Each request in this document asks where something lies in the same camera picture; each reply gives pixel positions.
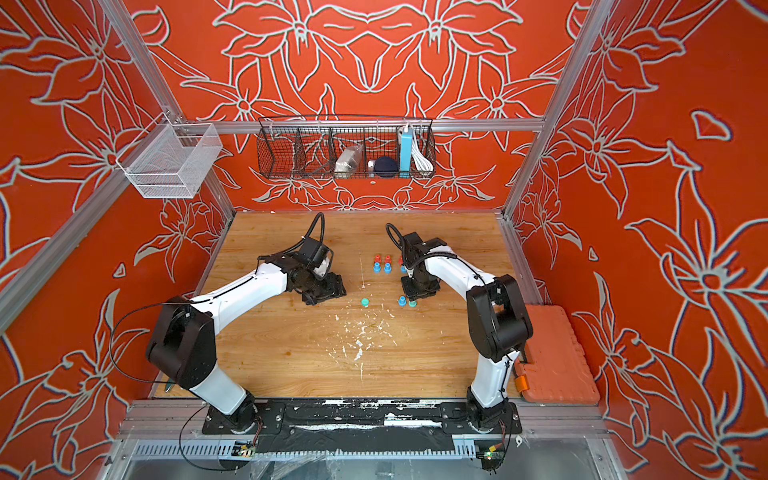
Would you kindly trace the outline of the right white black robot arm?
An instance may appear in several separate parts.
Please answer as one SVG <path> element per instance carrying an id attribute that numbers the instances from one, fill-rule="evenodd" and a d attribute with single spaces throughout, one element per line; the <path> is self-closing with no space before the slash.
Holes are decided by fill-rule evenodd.
<path id="1" fill-rule="evenodd" d="M 459 256 L 440 238 L 422 239 L 385 225 L 400 251 L 405 268 L 405 298 L 418 301 L 448 286 L 466 303 L 470 340 L 478 353 L 474 379 L 467 389 L 467 422 L 476 431 L 513 431 L 515 414 L 507 387 L 514 362 L 523 353 L 534 328 L 519 285 L 511 275 L 494 276 Z"/>

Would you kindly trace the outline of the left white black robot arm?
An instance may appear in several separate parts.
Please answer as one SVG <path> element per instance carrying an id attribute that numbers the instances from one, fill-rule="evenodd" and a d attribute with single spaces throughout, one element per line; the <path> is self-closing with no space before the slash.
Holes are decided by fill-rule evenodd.
<path id="1" fill-rule="evenodd" d="M 146 350 L 149 363 L 180 388 L 209 405 L 209 415 L 235 433 L 258 425 L 254 396 L 219 365 L 217 337 L 261 303 L 287 292 L 308 306 L 346 295 L 342 276 L 331 271 L 322 213 L 294 245 L 262 255 L 255 270 L 191 300 L 163 303 Z"/>

